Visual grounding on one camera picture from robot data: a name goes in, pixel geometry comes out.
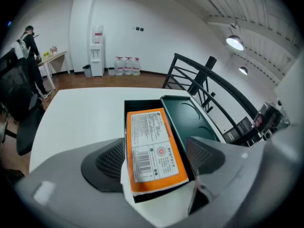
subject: label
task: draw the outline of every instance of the label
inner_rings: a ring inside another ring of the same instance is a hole
[[[161,112],[131,116],[135,182],[154,181],[179,173]]]
[[[128,112],[128,175],[133,196],[189,181],[163,108]]]

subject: pendant light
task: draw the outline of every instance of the pendant light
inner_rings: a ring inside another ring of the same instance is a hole
[[[235,48],[236,50],[240,50],[240,51],[243,51],[244,50],[244,43],[243,41],[241,40],[240,37],[238,36],[235,36],[235,35],[232,35],[232,36],[229,36],[227,39],[226,39],[227,43],[232,46],[233,48]]]
[[[247,68],[245,68],[244,66],[239,68],[239,71],[241,71],[243,74],[247,75],[248,74],[248,70]]]

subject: water bottle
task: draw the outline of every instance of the water bottle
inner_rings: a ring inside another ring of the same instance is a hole
[[[132,74],[136,75],[136,76],[141,74],[141,64],[139,63],[139,58],[138,57],[136,57],[135,61],[133,62]]]
[[[123,74],[130,75],[132,73],[132,57],[126,57],[127,59],[124,61]]]
[[[123,57],[116,57],[117,60],[114,64],[115,67],[115,76],[121,76],[124,74],[124,61],[122,60]]]
[[[93,33],[92,44],[103,44],[104,26],[103,25],[94,26],[92,33]]]

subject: dark pants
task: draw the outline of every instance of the dark pants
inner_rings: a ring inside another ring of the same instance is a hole
[[[37,62],[33,57],[28,57],[28,79],[30,87],[34,94],[39,94],[35,83],[43,95],[46,93],[46,89],[43,86],[43,80]]]

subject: white ceiling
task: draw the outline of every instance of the white ceiling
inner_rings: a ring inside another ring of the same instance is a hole
[[[247,67],[258,67],[278,84],[299,55],[303,41],[281,0],[193,0],[205,12],[203,19],[226,44],[232,34],[241,37],[243,52],[227,46],[244,59]],[[240,30],[231,27],[237,23]]]

